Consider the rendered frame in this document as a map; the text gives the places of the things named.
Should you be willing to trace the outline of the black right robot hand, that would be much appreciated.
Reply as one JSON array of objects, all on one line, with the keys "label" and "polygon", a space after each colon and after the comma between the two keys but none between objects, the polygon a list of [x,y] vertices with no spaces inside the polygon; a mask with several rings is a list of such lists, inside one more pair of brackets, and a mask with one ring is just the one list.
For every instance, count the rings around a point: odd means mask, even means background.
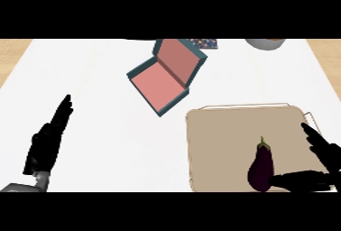
[{"label": "black right robot hand", "polygon": [[274,175],[268,178],[268,184],[286,189],[289,192],[326,191],[335,186],[341,192],[341,147],[335,143],[328,143],[319,132],[305,124],[301,124],[310,143],[310,151],[326,168],[322,171],[297,171]]}]

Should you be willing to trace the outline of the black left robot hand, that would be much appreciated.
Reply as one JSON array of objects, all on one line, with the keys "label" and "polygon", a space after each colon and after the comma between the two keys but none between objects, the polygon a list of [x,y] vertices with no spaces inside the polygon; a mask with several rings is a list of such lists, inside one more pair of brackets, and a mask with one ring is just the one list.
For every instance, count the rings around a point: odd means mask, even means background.
[{"label": "black left robot hand", "polygon": [[57,159],[62,134],[74,112],[71,96],[66,95],[54,112],[54,116],[32,136],[32,144],[26,155],[23,175],[34,175],[40,171],[50,172]]}]

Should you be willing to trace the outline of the beige tray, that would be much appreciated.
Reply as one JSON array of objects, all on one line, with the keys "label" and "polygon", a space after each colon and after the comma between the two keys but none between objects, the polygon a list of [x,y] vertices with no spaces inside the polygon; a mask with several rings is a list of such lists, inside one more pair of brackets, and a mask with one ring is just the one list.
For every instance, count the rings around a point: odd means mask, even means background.
[{"label": "beige tray", "polygon": [[193,191],[251,192],[248,170],[261,139],[270,146],[274,172],[326,171],[301,124],[295,106],[221,106],[186,114],[189,182]]}]

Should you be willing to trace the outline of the open pink and teal box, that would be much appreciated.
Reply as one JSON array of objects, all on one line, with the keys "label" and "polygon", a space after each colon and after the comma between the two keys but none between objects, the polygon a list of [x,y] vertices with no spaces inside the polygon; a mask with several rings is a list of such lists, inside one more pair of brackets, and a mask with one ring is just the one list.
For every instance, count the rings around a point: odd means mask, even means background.
[{"label": "open pink and teal box", "polygon": [[208,56],[187,39],[156,39],[152,54],[127,76],[147,105],[162,116],[187,96]]}]

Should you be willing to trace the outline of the grey round pot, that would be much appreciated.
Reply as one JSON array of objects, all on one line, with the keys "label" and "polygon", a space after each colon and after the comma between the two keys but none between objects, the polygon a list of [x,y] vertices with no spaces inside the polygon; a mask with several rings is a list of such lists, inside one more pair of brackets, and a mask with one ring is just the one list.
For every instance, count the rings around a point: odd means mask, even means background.
[{"label": "grey round pot", "polygon": [[263,51],[273,51],[280,47],[283,44],[283,39],[246,39],[246,43],[251,44],[251,46]]}]

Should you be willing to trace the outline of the dark patterned flat object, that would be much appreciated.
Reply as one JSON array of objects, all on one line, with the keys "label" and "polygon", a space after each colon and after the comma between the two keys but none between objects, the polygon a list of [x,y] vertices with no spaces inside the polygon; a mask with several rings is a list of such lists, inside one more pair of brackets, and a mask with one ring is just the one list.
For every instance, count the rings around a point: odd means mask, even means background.
[{"label": "dark patterned flat object", "polygon": [[199,49],[217,49],[217,40],[215,39],[190,39],[192,44]]}]

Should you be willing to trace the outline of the purple eggplant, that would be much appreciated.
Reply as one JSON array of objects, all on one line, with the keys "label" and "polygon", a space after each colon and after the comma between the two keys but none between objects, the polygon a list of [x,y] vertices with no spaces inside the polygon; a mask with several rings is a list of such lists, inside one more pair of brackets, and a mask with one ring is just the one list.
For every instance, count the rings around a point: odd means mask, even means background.
[{"label": "purple eggplant", "polygon": [[266,192],[270,189],[268,178],[274,175],[270,146],[266,139],[257,144],[255,157],[248,170],[248,182],[254,190]]}]

